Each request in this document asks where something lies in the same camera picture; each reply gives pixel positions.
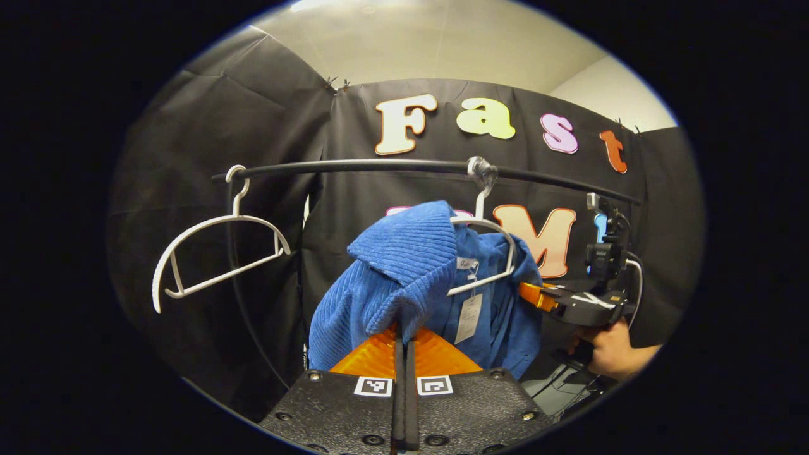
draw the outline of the blue shirt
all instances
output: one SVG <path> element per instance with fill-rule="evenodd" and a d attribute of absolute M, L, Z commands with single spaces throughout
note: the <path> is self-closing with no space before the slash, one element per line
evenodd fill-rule
<path fill-rule="evenodd" d="M 499 232 L 479 234 L 450 223 L 445 201 L 427 202 L 386 216 L 349 245 L 356 261 L 337 279 L 315 310 L 309 334 L 310 368 L 329 370 L 371 335 L 400 321 L 408 342 L 422 326 L 456 340 L 464 301 L 482 295 L 474 335 L 455 345 L 482 368 L 507 368 L 520 378 L 540 351 L 542 316 L 523 301 L 520 282 L 541 285 L 531 251 L 515 240 L 511 276 L 452 297 L 471 283 L 458 257 L 478 262 L 478 280 L 506 269 L 509 244 Z"/>

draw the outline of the black clothing rail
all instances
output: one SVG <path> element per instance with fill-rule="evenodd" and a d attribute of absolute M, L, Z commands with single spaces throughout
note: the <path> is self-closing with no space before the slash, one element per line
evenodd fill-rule
<path fill-rule="evenodd" d="M 275 164 L 273 166 L 260 166 L 258 168 L 242 169 L 234 173 L 238 179 L 250 178 L 259 175 L 288 176 L 305 174 L 309 172 L 357 172 L 357 171 L 411 171 L 411 172 L 443 172 L 467 175 L 468 163 L 466 161 L 437 161 L 429 159 L 327 159 L 323 161 L 303 161 L 301 163 Z M 532 181 L 548 185 L 561 186 L 586 192 L 597 193 L 619 201 L 640 205 L 636 198 L 617 193 L 610 189 L 588 185 L 571 179 L 550 176 L 539 172 L 530 172 L 512 168 L 497 168 L 498 178 L 507 178 L 520 181 Z M 225 181 L 225 173 L 211 177 L 216 182 Z"/>

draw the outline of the screw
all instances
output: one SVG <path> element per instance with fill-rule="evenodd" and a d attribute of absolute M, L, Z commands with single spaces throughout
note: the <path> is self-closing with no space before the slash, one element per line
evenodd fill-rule
<path fill-rule="evenodd" d="M 444 445 L 449 441 L 450 441 L 449 438 L 447 438 L 446 436 L 441 436 L 441 435 L 427 436 L 427 439 L 426 439 L 427 445 L 433 445 L 433 446 Z"/>
<path fill-rule="evenodd" d="M 500 449 L 502 449 L 504 447 L 506 447 L 506 446 L 503 445 L 503 444 L 490 445 L 489 447 L 483 449 L 483 453 L 494 452 L 495 450 L 500 450 Z"/>
<path fill-rule="evenodd" d="M 326 450 L 326 448 L 325 448 L 324 446 L 322 446 L 322 445 L 317 445 L 317 444 L 308 444 L 308 445 L 307 445 L 307 447 L 308 447 L 308 448 L 311 448 L 311 449 L 314 449 L 314 450 L 319 450 L 319 451 L 321 451 L 321 452 L 326 452 L 326 453 L 328 453 L 328 450 Z"/>
<path fill-rule="evenodd" d="M 362 438 L 362 442 L 368 445 L 381 445 L 385 440 L 382 439 L 382 436 L 368 435 Z"/>

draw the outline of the price tag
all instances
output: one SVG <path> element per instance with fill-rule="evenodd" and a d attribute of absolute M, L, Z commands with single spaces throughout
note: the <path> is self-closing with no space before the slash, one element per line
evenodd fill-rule
<path fill-rule="evenodd" d="M 460 320 L 458 321 L 458 333 L 455 335 L 455 344 L 471 338 L 477 329 L 477 319 L 481 315 L 481 303 L 483 295 L 469 297 L 464 300 L 464 306 L 460 310 Z"/>

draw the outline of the clothing label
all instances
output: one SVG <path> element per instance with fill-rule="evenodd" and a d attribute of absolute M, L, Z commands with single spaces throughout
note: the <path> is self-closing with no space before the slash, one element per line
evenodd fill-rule
<path fill-rule="evenodd" d="M 477 259 L 469 259 L 467 257 L 458 258 L 458 270 L 469 270 L 477 265 Z"/>
<path fill-rule="evenodd" d="M 466 338 L 471 338 L 477 329 L 477 319 L 481 315 L 481 303 L 483 301 L 483 294 L 469 297 L 464 300 L 464 306 L 460 310 L 460 319 L 458 321 L 458 333 L 455 335 L 455 344 L 458 344 Z"/>

